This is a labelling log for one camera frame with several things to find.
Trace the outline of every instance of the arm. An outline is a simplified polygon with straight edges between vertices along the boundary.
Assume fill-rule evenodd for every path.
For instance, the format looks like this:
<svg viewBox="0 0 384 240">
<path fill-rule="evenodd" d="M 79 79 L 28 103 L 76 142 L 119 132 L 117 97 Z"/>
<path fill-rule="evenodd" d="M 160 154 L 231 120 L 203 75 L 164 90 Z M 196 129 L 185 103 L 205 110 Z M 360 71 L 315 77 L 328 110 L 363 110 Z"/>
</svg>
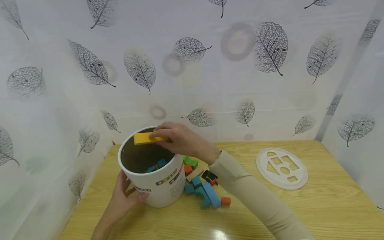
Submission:
<svg viewBox="0 0 384 240">
<path fill-rule="evenodd" d="M 124 218 L 129 210 L 136 204 L 143 202 L 147 193 L 140 193 L 135 197 L 128 198 L 136 189 L 128 189 L 131 184 L 125 173 L 121 170 L 118 175 L 116 186 L 112 193 L 111 201 L 97 223 L 91 240 L 107 240 L 113 226 Z"/>
<path fill-rule="evenodd" d="M 218 176 L 218 183 L 237 197 L 277 240 L 314 239 L 289 207 L 271 190 L 245 171 L 235 158 L 220 151 L 182 124 L 165 122 L 150 137 L 169 137 L 157 144 L 173 153 L 197 157 Z"/>
</svg>

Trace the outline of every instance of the container rim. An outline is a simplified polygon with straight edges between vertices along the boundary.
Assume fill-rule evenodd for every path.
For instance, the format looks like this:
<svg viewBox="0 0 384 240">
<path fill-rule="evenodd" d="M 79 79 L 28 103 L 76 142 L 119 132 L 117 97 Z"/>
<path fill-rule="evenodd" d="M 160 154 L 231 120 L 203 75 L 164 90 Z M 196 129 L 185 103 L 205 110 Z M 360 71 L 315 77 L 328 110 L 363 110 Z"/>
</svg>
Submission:
<svg viewBox="0 0 384 240">
<path fill-rule="evenodd" d="M 120 155 L 121 155 L 121 151 L 122 151 L 123 147 L 125 146 L 125 144 L 127 143 L 127 141 L 128 141 L 130 138 L 133 137 L 133 135 L 134 135 L 135 133 L 138 133 L 138 132 L 141 132 L 141 131 L 143 131 L 143 130 L 150 129 L 150 128 L 156 128 L 156 127 L 157 127 L 157 126 L 144 127 L 144 128 L 142 128 L 142 129 L 137 130 L 136 132 L 132 133 L 129 137 L 127 137 L 127 139 L 124 140 L 124 142 L 121 144 L 121 146 L 120 146 L 120 148 L 119 148 L 119 152 L 118 152 L 118 162 L 119 162 L 120 168 L 121 168 L 123 171 L 129 173 L 130 175 L 134 175 L 134 176 L 149 176 L 149 175 L 151 175 L 151 174 L 154 174 L 154 173 L 157 172 L 158 170 L 160 170 L 160 169 L 157 169 L 156 171 L 153 171 L 153 172 L 147 172 L 147 173 L 136 173 L 136 172 L 131 172 L 130 170 L 126 169 L 126 168 L 123 166 L 123 164 L 121 163 L 121 157 L 120 157 Z M 170 164 L 171 162 L 173 162 L 173 161 L 175 160 L 175 156 L 176 156 L 176 155 L 177 155 L 177 154 L 174 154 L 173 158 L 172 158 L 172 159 L 171 159 L 165 166 L 167 166 L 168 164 Z"/>
</svg>

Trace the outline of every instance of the red block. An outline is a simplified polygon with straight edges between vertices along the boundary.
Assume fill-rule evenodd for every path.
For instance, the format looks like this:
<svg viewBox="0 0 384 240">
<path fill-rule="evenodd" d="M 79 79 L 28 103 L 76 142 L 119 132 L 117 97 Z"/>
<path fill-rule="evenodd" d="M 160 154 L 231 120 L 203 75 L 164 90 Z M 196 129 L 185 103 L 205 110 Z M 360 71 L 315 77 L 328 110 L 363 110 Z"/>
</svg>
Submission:
<svg viewBox="0 0 384 240">
<path fill-rule="evenodd" d="M 228 206 L 231 205 L 231 198 L 230 197 L 222 197 L 221 198 L 221 206 Z"/>
<path fill-rule="evenodd" d="M 184 165 L 184 171 L 185 171 L 185 175 L 188 176 L 193 172 L 193 169 L 190 164 L 187 164 L 187 165 Z"/>
</svg>

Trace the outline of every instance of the table surface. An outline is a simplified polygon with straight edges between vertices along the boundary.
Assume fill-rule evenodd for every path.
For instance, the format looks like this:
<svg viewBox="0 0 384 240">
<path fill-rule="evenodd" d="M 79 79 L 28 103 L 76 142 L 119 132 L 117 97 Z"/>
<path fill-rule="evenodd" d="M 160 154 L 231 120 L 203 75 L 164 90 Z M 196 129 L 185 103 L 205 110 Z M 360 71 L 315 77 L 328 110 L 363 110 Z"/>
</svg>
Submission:
<svg viewBox="0 0 384 240">
<path fill-rule="evenodd" d="M 281 197 L 317 239 L 384 239 L 384 216 L 332 155 L 317 141 L 224 142 L 216 144 Z M 113 146 L 81 198 L 60 240 L 90 239 L 112 194 L 119 172 Z M 268 183 L 258 172 L 259 151 L 278 147 L 305 164 L 309 178 L 299 190 L 283 190 Z M 199 162 L 199 166 L 208 169 Z M 265 226 L 228 194 L 214 186 L 219 197 L 231 197 L 229 208 L 200 209 L 202 200 L 183 194 L 169 207 L 155 209 L 141 204 L 113 229 L 110 239 L 274 239 Z"/>
</svg>

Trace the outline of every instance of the white cylindrical container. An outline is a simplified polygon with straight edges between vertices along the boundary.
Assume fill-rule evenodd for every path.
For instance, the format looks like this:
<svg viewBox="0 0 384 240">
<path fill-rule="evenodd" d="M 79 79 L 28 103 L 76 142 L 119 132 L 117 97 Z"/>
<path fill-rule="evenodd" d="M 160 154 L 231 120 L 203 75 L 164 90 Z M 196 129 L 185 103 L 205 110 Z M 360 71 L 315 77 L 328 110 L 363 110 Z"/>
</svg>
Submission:
<svg viewBox="0 0 384 240">
<path fill-rule="evenodd" d="M 137 132 L 152 132 L 155 126 Z M 183 193 L 185 172 L 182 156 L 156 144 L 134 145 L 133 133 L 121 144 L 118 161 L 121 169 L 139 192 L 149 193 L 145 203 L 151 207 L 166 207 L 174 203 Z M 161 159 L 166 161 L 162 168 L 146 173 Z"/>
</svg>

